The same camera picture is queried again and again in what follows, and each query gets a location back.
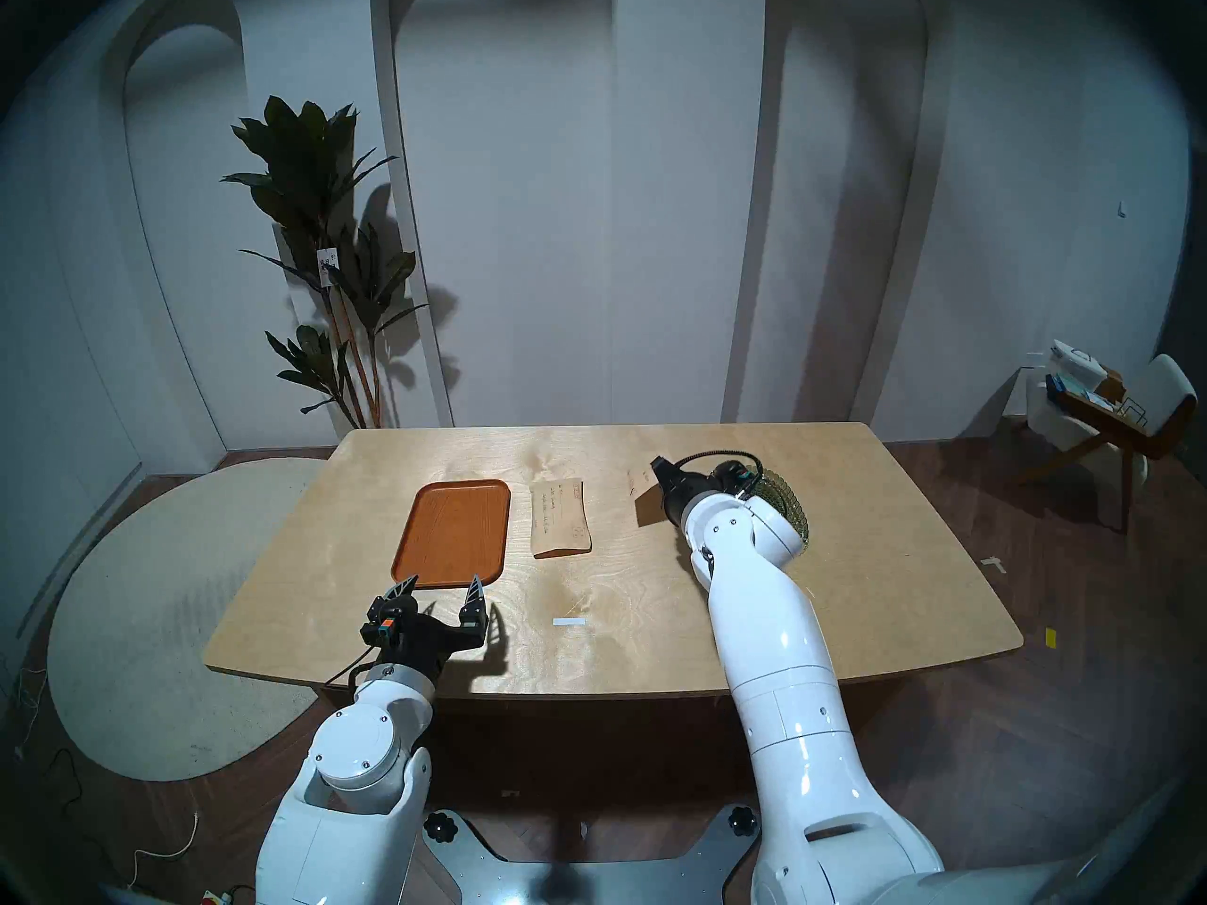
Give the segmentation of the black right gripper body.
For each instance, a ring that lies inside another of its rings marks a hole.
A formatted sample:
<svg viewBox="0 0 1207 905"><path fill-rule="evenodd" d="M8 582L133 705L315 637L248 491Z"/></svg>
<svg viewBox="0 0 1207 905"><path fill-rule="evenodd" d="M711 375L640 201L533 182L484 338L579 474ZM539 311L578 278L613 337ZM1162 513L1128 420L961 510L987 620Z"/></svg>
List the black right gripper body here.
<svg viewBox="0 0 1207 905"><path fill-rule="evenodd" d="M694 500L719 491L719 481L715 475L683 469L674 463L674 487L661 490L661 510L675 526L682 527L683 518Z"/></svg>

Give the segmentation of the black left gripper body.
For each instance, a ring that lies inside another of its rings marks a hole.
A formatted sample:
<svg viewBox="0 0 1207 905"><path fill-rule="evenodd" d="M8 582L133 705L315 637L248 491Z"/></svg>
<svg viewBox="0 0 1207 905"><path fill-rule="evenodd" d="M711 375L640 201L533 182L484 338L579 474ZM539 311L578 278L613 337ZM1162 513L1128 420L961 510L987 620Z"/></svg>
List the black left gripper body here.
<svg viewBox="0 0 1207 905"><path fill-rule="evenodd" d="M380 664L397 664L439 681L450 655L485 644L488 624L448 625L420 613L414 599L374 600L361 627L365 644L379 650Z"/></svg>

